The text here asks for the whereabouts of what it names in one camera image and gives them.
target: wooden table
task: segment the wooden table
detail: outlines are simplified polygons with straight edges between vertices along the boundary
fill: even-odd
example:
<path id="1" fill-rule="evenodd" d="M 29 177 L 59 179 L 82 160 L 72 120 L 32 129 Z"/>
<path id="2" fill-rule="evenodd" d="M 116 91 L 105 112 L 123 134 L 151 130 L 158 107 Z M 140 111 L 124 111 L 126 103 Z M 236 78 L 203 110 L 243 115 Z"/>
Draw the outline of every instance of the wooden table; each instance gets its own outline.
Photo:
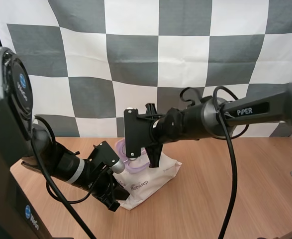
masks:
<path id="1" fill-rule="evenodd" d="M 59 138 L 86 158 L 102 138 Z M 113 147 L 116 138 L 106 139 Z M 225 238 L 272 239 L 292 231 L 292 139 L 239 138 L 233 141 L 238 194 Z M 177 176 L 132 211 L 113 213 L 93 197 L 74 208 L 99 239 L 217 238 L 231 192 L 226 142 L 180 141 L 163 152 L 182 162 Z M 46 192 L 42 175 L 19 163 L 12 173 L 54 237 L 87 238 L 64 206 Z M 69 200 L 86 192 L 55 180 Z"/>

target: fabric backdrop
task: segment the fabric backdrop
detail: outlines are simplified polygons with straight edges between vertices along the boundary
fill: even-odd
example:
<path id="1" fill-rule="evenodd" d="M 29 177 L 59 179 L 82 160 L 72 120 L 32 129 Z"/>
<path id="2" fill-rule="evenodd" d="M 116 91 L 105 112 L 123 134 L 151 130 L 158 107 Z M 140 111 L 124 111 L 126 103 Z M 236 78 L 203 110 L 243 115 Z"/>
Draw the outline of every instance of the fabric backdrop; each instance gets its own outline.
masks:
<path id="1" fill-rule="evenodd" d="M 292 81 L 292 0 L 0 0 L 0 39 L 57 136 L 124 136 L 124 109 L 182 109 L 187 86 L 242 98 Z"/>

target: robotic arm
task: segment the robotic arm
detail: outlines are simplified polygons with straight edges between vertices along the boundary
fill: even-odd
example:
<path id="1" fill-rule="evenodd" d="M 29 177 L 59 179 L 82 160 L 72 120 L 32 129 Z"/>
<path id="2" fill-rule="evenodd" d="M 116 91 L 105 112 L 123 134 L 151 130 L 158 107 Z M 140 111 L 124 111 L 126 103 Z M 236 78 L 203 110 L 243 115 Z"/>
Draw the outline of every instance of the robotic arm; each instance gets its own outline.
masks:
<path id="1" fill-rule="evenodd" d="M 222 104 L 222 114 L 228 131 L 237 125 L 285 121 L 292 127 L 292 82 L 282 85 L 276 92 L 245 97 L 232 102 L 217 98 Z M 158 115 L 154 104 L 147 104 L 146 114 L 138 109 L 124 111 L 126 155 L 140 156 L 144 147 L 150 159 L 150 167 L 159 167 L 164 143 L 178 140 L 199 140 L 208 137 L 224 137 L 212 96 L 201 99 L 200 104 L 180 111 L 171 108 Z"/>

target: white checkered square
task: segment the white checkered square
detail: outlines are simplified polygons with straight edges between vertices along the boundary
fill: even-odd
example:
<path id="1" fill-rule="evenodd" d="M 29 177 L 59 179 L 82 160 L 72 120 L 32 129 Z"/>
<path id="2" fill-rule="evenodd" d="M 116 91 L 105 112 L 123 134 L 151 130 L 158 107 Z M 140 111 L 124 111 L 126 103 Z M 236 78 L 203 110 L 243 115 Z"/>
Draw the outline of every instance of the white checkered square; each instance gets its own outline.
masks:
<path id="1" fill-rule="evenodd" d="M 74 117 L 67 77 L 30 76 L 33 91 L 33 115 Z"/>
<path id="2" fill-rule="evenodd" d="M 158 86 L 205 86 L 208 58 L 208 36 L 159 36 Z"/>
<path id="3" fill-rule="evenodd" d="M 138 109 L 140 114 L 146 113 L 147 103 L 157 102 L 157 87 L 137 86 L 121 82 L 112 82 L 116 100 L 116 117 L 123 117 L 128 107 Z"/>
<path id="4" fill-rule="evenodd" d="M 69 77 L 111 80 L 106 50 L 106 34 L 75 32 L 60 28 Z"/>
<path id="5" fill-rule="evenodd" d="M 0 0 L 0 16 L 6 24 L 58 26 L 47 0 Z"/>
<path id="6" fill-rule="evenodd" d="M 269 0 L 213 0 L 210 36 L 265 34 Z"/>
<path id="7" fill-rule="evenodd" d="M 106 33 L 158 35 L 159 0 L 105 0 Z"/>
<path id="8" fill-rule="evenodd" d="M 116 118 L 76 118 L 80 137 L 117 137 Z"/>
<path id="9" fill-rule="evenodd" d="M 250 83 L 292 81 L 292 33 L 265 35 Z"/>

